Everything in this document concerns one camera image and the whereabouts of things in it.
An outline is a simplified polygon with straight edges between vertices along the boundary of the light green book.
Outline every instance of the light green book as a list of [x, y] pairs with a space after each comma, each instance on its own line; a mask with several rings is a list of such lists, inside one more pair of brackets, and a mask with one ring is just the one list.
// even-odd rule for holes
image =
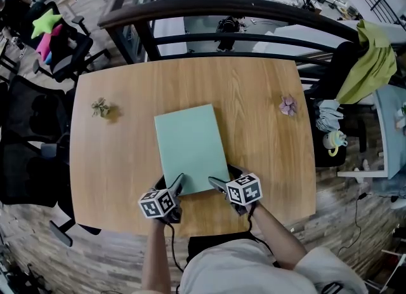
[[208, 177], [229, 181], [227, 163], [211, 104], [155, 117], [166, 186], [186, 176], [181, 195], [213, 189]]

